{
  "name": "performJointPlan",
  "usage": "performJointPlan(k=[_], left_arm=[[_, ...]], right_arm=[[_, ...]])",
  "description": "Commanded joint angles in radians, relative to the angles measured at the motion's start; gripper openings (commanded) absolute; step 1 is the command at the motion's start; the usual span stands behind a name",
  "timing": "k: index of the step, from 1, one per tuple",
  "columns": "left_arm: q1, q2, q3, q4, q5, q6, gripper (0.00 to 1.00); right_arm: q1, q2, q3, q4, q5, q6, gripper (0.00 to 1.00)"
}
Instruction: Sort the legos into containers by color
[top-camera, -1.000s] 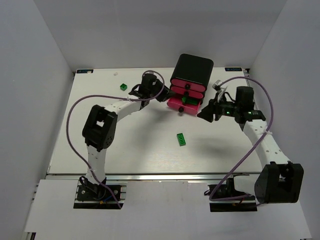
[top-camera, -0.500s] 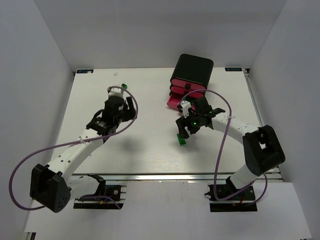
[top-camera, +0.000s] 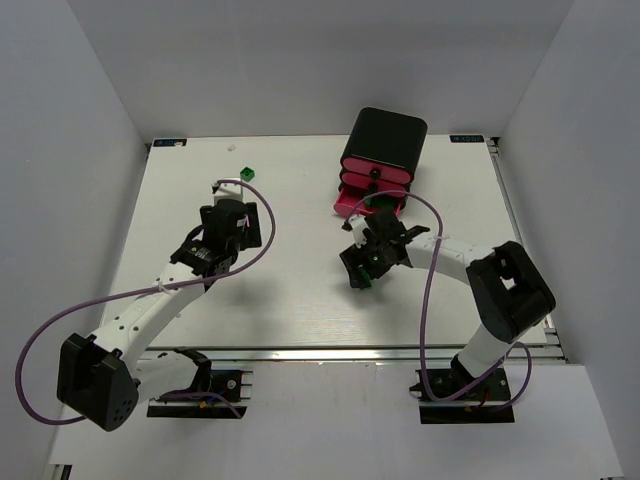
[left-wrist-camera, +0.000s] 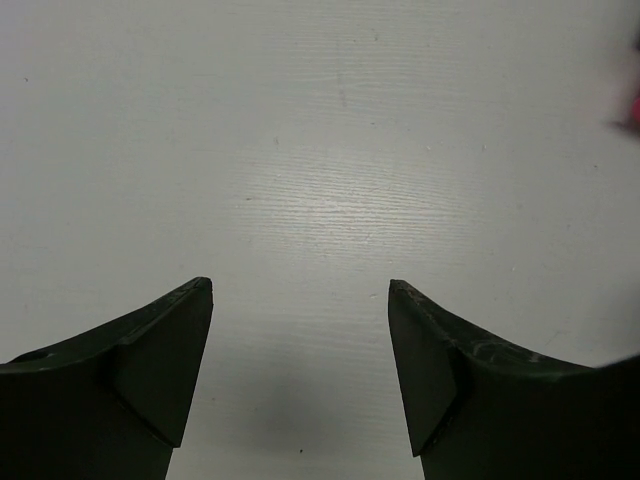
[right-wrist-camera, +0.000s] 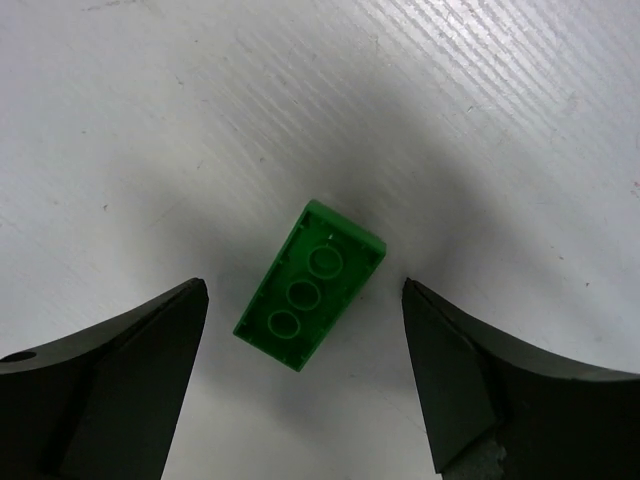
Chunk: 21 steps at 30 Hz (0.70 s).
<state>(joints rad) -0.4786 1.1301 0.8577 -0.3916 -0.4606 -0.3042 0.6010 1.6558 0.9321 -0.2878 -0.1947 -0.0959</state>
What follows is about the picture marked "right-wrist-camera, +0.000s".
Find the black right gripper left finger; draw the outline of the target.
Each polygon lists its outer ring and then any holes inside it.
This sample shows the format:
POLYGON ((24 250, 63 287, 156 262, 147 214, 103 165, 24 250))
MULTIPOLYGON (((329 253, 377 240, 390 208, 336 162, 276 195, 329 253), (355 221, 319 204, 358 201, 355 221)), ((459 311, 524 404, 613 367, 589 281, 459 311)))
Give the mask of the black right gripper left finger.
POLYGON ((207 308, 206 284, 193 278, 3 357, 2 478, 161 478, 207 308))

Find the long green lego brick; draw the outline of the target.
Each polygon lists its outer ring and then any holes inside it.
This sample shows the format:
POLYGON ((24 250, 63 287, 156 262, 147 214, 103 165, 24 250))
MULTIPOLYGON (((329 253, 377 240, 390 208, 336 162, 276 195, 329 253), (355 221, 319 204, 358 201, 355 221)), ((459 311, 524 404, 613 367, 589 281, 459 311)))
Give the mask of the long green lego brick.
POLYGON ((301 371, 385 256, 376 235, 309 201, 234 335, 301 371))

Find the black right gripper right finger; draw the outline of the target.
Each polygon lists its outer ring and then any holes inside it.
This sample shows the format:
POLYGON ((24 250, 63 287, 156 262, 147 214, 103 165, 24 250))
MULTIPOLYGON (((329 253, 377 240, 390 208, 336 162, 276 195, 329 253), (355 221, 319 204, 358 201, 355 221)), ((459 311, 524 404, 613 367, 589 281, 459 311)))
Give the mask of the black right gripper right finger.
POLYGON ((402 311, 445 479, 635 479, 639 378, 536 347, 407 279, 402 311))

